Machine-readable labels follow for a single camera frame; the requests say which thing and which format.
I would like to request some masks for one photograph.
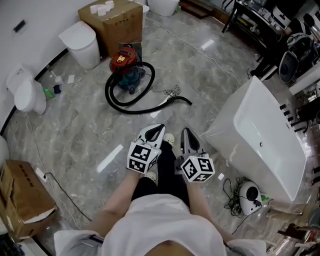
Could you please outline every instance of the power cord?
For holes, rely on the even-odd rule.
[[[155,89],[155,86],[154,84],[152,84],[152,90],[154,92],[163,92],[164,95],[167,95],[169,96],[169,99],[172,98],[172,97],[175,97],[175,96],[178,96],[180,93],[181,93],[181,88],[179,85],[175,85],[173,88],[171,89],[164,89],[164,90],[159,90],[159,89]],[[173,104],[175,104],[175,101],[172,101],[170,103],[170,105],[172,106]]]
[[[240,226],[245,222],[245,220],[246,220],[249,216],[250,216],[250,215],[248,215],[247,217],[245,217],[244,220],[240,223],[240,225],[236,227],[235,231],[233,231],[233,233],[231,234],[232,236],[234,235],[234,233],[236,233],[236,231],[238,230],[238,228],[240,228]]]
[[[225,184],[226,182],[229,181],[230,182],[230,191],[232,193],[232,196],[229,196],[229,194],[226,192],[225,190]],[[239,219],[241,219],[244,215],[244,213],[242,212],[242,209],[241,209],[241,206],[240,206],[240,198],[244,198],[244,199],[247,199],[246,197],[242,196],[242,195],[239,195],[239,187],[241,185],[242,182],[240,182],[240,177],[237,177],[236,178],[236,183],[237,183],[237,187],[235,189],[235,191],[233,192],[232,190],[232,183],[231,183],[231,180],[229,178],[226,178],[224,183],[223,183],[223,186],[222,186],[222,190],[224,191],[224,193],[227,195],[227,197],[229,198],[229,202],[228,204],[226,204],[224,206],[225,209],[229,209],[230,210],[230,213],[232,216],[235,216]],[[240,226],[245,222],[245,220],[250,216],[248,215],[247,217],[245,217],[243,219],[243,221],[240,223],[239,226],[236,227],[235,231],[233,231],[233,233],[231,235],[233,235],[234,233],[236,233],[236,231],[238,230],[238,228],[240,228]]]
[[[25,113],[25,114],[26,114],[26,117],[27,117],[27,120],[28,120],[28,123],[29,123],[29,126],[30,126],[30,130],[31,130],[32,137],[33,137],[33,140],[34,140],[34,144],[35,144],[35,148],[36,148],[36,152],[37,152],[37,156],[38,156],[39,162],[41,163],[41,166],[42,166],[42,169],[44,170],[44,172],[46,172],[46,168],[45,168],[44,163],[42,162],[41,157],[40,157],[39,147],[38,147],[38,144],[37,144],[37,140],[36,140],[36,136],[35,136],[35,133],[34,133],[33,126],[32,126],[31,121],[30,121],[30,117],[29,117],[28,113]],[[56,197],[59,199],[59,201],[64,205],[66,211],[70,214],[70,216],[71,216],[74,224],[81,230],[81,228],[78,226],[78,224],[77,224],[74,216],[71,214],[71,212],[69,211],[68,207],[66,206],[65,202],[62,201],[62,200],[59,198],[59,196],[56,194],[56,190],[55,190],[55,188],[54,188],[54,183],[53,183],[51,177],[49,177],[49,178],[50,178],[51,185],[52,185],[52,190],[53,190],[55,196],[56,196]]]
[[[84,217],[86,217],[89,221],[92,222],[92,220],[80,210],[80,208],[75,204],[75,202],[71,199],[71,197],[67,194],[67,192],[61,187],[60,183],[56,180],[55,176],[54,176],[51,172],[46,172],[46,173],[44,174],[43,178],[45,179],[48,174],[50,174],[50,175],[52,176],[52,178],[53,178],[54,181],[58,184],[58,186],[60,187],[60,189],[65,193],[65,195],[66,195],[66,196],[70,199],[70,201],[73,203],[73,205],[75,206],[75,208],[77,208],[78,211],[79,211]]]
[[[159,22],[156,22],[155,20],[153,19],[150,19],[150,18],[145,18],[146,20],[148,21],[151,21],[153,22],[154,24],[157,24],[158,26],[162,27],[165,31],[167,31],[170,35],[174,36],[175,38],[177,38],[178,40],[186,43],[187,45],[191,46],[193,49],[195,49],[199,54],[201,54],[202,56],[208,58],[209,60],[212,60],[215,62],[215,64],[223,71],[225,72],[226,74],[228,74],[229,76],[231,76],[232,78],[234,78],[241,86],[242,86],[242,83],[239,82],[239,80],[234,76],[232,75],[230,72],[224,70],[218,63],[217,61],[214,59],[214,58],[211,58],[209,57],[208,55],[205,55],[204,53],[202,53],[198,48],[194,47],[192,44],[188,43],[187,41],[185,40],[182,40],[181,38],[177,37],[175,34],[171,33],[164,25],[160,24]]]

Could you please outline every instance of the paper label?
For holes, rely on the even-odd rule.
[[[123,57],[122,55],[118,58],[118,61],[123,62],[125,60],[126,57]]]

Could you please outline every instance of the white shirt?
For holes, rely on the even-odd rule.
[[[86,240],[93,234],[96,233],[89,230],[58,231],[54,234],[56,254],[144,256],[169,240],[184,246],[195,256],[230,255],[212,223],[190,214],[182,200],[169,194],[152,194],[134,200],[125,216],[106,235],[102,246],[94,249],[95,245]],[[236,239],[227,244],[245,252],[244,255],[267,255],[262,240]]]

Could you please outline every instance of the freestanding bathtub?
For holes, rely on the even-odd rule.
[[[228,98],[206,140],[268,197],[296,198],[306,153],[279,103],[255,76]]]

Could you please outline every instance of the cardboard box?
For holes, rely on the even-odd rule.
[[[127,0],[113,0],[114,8],[104,16],[90,13],[90,6],[104,4],[98,0],[78,10],[80,19],[96,33],[100,54],[112,57],[118,52],[118,44],[142,41],[143,7]]]
[[[0,173],[0,216],[13,240],[36,235],[56,215],[56,203],[31,165],[6,160]]]

